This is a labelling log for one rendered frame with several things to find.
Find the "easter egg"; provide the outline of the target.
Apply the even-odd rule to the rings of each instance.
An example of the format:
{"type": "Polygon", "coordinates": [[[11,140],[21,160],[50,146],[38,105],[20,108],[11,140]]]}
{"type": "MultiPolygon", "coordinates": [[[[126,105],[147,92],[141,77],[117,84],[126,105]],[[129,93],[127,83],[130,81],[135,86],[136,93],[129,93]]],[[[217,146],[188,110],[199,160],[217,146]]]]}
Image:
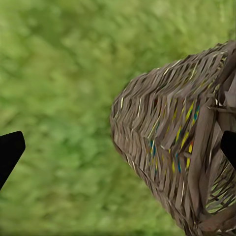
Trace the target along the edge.
{"type": "MultiPolygon", "coordinates": [[[[180,133],[181,133],[181,128],[180,128],[179,131],[177,132],[176,141],[177,141],[177,139],[178,139],[180,133]]],[[[191,143],[191,145],[190,145],[190,147],[189,147],[189,152],[192,152],[192,146],[193,146],[193,141],[192,141],[192,143],[191,143]]],[[[186,168],[189,168],[189,164],[190,164],[190,159],[188,158],[188,159],[187,159],[187,166],[186,166],[186,168]]],[[[180,162],[178,163],[178,169],[179,169],[179,172],[181,173],[180,162]]]]}
{"type": "MultiPolygon", "coordinates": [[[[189,112],[187,113],[186,122],[187,122],[187,120],[188,120],[188,118],[189,118],[189,115],[191,114],[191,111],[192,111],[192,109],[193,109],[193,105],[194,105],[194,103],[191,105],[191,107],[190,107],[190,109],[189,109],[189,112]]],[[[196,112],[196,114],[195,114],[195,116],[194,116],[193,124],[195,123],[195,120],[196,120],[197,117],[198,117],[199,109],[200,109],[200,107],[198,108],[198,110],[197,110],[197,112],[196,112]]],[[[176,117],[176,112],[177,112],[177,109],[176,109],[175,112],[174,112],[173,121],[174,121],[174,119],[175,119],[175,117],[176,117]]],[[[192,125],[193,125],[193,124],[192,124],[192,125]]]]}

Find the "wicker basket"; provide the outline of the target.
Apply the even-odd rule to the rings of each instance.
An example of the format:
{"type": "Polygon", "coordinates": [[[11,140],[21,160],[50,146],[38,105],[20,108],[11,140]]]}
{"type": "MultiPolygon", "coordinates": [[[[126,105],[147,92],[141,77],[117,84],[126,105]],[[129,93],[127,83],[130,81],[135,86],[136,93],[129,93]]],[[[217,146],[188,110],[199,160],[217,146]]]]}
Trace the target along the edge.
{"type": "Polygon", "coordinates": [[[236,40],[132,79],[112,104],[110,124],[116,151],[187,236],[236,236],[236,170],[222,176],[230,162],[220,148],[224,131],[236,133],[236,40]],[[210,213],[218,204],[226,209],[210,213]]]}

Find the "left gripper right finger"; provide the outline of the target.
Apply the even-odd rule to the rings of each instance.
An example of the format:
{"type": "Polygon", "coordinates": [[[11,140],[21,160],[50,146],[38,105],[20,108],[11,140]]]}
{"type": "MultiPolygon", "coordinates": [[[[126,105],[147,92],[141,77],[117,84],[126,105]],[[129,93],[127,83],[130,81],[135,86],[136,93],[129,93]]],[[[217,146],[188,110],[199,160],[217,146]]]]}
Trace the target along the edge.
{"type": "Polygon", "coordinates": [[[236,170],[236,133],[227,130],[224,131],[220,148],[225,154],[225,157],[227,157],[228,162],[236,170]]]}

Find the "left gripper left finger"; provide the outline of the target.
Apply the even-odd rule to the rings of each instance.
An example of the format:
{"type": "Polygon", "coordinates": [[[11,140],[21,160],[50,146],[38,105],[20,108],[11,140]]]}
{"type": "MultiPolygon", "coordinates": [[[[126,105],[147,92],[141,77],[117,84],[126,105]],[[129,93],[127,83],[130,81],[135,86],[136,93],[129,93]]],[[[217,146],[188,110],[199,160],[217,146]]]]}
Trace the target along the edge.
{"type": "Polygon", "coordinates": [[[22,131],[0,136],[0,190],[26,149],[22,131]]]}

